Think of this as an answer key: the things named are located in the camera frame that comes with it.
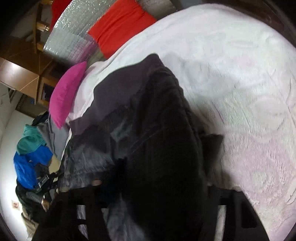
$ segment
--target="wooden cabinet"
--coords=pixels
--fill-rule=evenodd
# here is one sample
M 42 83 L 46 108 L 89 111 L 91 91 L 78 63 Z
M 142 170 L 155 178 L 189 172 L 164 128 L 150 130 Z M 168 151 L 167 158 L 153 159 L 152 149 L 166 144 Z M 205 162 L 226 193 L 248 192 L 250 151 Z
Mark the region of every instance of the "wooden cabinet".
M 54 88 L 59 77 L 51 75 L 56 64 L 34 45 L 23 39 L 10 38 L 0 49 L 0 82 L 48 106 L 46 89 Z

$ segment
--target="red pillow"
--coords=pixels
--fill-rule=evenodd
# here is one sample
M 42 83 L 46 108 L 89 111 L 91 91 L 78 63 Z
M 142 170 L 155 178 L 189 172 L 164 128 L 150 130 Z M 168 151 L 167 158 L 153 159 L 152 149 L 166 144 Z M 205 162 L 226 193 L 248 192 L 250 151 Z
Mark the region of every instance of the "red pillow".
M 50 28 L 53 29 L 55 23 L 62 15 L 66 7 L 72 2 L 72 0 L 55 0 L 52 3 L 52 21 L 50 23 Z
M 106 58 L 123 44 L 156 22 L 135 0 L 117 0 L 91 27 L 89 35 L 99 44 Z

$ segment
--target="bed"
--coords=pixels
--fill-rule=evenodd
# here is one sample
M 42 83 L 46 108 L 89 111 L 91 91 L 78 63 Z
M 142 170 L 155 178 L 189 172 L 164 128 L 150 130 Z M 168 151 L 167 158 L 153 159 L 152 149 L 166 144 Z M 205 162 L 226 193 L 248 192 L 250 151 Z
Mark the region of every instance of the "bed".
M 266 24 L 229 7 L 193 6 L 91 65 L 67 121 L 85 113 L 106 76 L 151 53 L 177 77 L 207 132 L 224 135 L 209 181 L 243 190 L 270 240 L 284 240 L 296 222 L 295 48 Z M 222 233 L 220 221 L 216 240 Z

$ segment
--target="green fabric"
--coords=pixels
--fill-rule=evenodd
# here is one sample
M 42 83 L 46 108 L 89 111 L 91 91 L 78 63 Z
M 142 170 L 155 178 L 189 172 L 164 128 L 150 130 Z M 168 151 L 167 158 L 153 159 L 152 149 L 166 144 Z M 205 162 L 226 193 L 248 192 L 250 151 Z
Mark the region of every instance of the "green fabric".
M 45 146 L 45 144 L 36 126 L 25 125 L 22 138 L 17 144 L 17 153 L 19 155 L 25 155 L 36 151 L 38 147 L 41 145 Z

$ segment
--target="pile of clothes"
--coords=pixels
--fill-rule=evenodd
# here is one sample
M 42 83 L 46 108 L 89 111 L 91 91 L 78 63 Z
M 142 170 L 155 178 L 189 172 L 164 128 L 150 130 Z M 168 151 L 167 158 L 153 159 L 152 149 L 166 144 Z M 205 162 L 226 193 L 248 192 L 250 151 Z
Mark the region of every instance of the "pile of clothes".
M 212 241 L 218 205 L 226 240 L 268 240 L 242 192 L 208 187 L 223 136 L 205 133 L 156 54 L 109 74 L 70 127 L 61 192 L 33 241 Z
M 52 201 L 48 188 L 42 189 L 39 186 L 44 177 L 50 176 L 49 165 L 55 159 L 38 130 L 40 125 L 45 125 L 48 117 L 49 113 L 45 112 L 36 117 L 31 125 L 24 126 L 23 136 L 17 144 L 17 151 L 14 155 L 17 174 L 15 192 L 22 204 L 22 219 L 29 238 L 33 237 Z

